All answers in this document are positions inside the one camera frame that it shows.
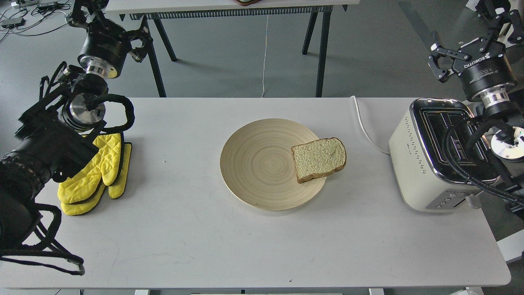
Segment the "white power cable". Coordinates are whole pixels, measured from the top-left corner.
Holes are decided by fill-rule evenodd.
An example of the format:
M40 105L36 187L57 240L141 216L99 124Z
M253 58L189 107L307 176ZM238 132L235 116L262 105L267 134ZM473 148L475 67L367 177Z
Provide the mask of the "white power cable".
M267 28L269 25L269 14L267 15L266 21L266 49L264 49L264 67L262 69L262 97L266 94L266 87L264 85L264 72L266 71L266 57L267 57Z
M381 152L382 154L385 154L385 155L390 155L389 152L386 152L384 150L382 150L381 148L379 148L374 142L373 140L371 140L371 138L369 137L369 135L367 134L367 131L366 129L364 128L364 124L362 124L362 118L361 118L361 115L360 115L360 109L358 108L358 102L357 102L357 98L355 96L352 96L351 98L353 98L353 101L355 102L355 109L357 110L357 117L358 117L358 122L360 123L360 126L361 126L361 129L362 129L362 132L364 132L364 135L366 136L367 140L369 141L369 143L371 143L372 146L374 146L379 152Z

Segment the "bamboo plate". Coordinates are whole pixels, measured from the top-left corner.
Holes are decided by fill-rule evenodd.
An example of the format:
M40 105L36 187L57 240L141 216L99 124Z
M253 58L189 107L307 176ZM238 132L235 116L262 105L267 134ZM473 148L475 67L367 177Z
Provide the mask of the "bamboo plate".
M325 177L299 184L291 147L319 139L289 120L264 119L238 129L220 156L222 178L242 201L266 210L304 204L322 188Z

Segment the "white tabletop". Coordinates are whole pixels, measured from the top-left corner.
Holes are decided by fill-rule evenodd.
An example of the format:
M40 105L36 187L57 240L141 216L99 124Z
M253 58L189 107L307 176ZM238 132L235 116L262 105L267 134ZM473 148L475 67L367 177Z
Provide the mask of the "white tabletop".
M387 148L413 98L360 99L364 123ZM294 288L497 286L510 273L481 209L416 212L403 203L391 160L365 139L348 98L133 98L134 144L125 194L103 196L57 235L85 259L84 276L0 263L4 288ZM116 117L108 106L106 118ZM219 167L243 125L296 121L338 137L344 170L310 202L283 212L238 200ZM37 201L59 205L56 183Z
M343 5L358 4L359 2L360 0L262 0L249 6L240 6L234 0L111 0L105 9L105 12L112 14L128 14L216 9Z

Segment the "table leg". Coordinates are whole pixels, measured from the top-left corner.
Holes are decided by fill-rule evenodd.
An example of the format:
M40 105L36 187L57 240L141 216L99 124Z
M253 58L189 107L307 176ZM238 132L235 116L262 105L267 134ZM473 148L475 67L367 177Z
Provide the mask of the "table leg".
M307 55L309 49L309 43L311 42L311 36L313 35L313 30L315 29L316 17L318 12L312 12L309 17L308 31L305 34L304 46L302 47L302 54Z
M324 70L326 66L326 54L328 50L330 21L331 21L331 12L324 12L324 15L322 17L322 33L320 36L319 71L316 76L315 97L322 97L322 88L324 87Z
M369 295L384 295L384 289L369 289Z
M171 42L169 42L166 30L163 28L162 21L160 19L153 19L153 21L157 26L158 33L160 33L160 38L162 38L162 42L166 47L167 53L169 54L171 61L177 61L177 56L174 54L173 47L171 46Z
M522 258L524 252L524 229L497 242L506 263Z
M150 290L135 290L135 295L149 295Z
M149 29L149 24L146 20L146 27ZM160 73L160 67L158 66L157 54L155 53L155 46L151 43L151 49L149 50L147 56L149 56L149 62L151 63L151 70L153 70L153 77L155 78L155 83L157 85L158 96L167 97L166 90L163 86L162 74Z

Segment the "yellow oven mitt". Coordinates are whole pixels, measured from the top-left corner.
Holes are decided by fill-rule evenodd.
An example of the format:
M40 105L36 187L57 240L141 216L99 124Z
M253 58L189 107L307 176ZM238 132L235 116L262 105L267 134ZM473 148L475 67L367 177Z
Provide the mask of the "yellow oven mitt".
M77 175L58 187L58 199L67 215L90 211L108 186L111 198L124 192L132 145L124 144L121 133L99 135L93 144L99 152Z

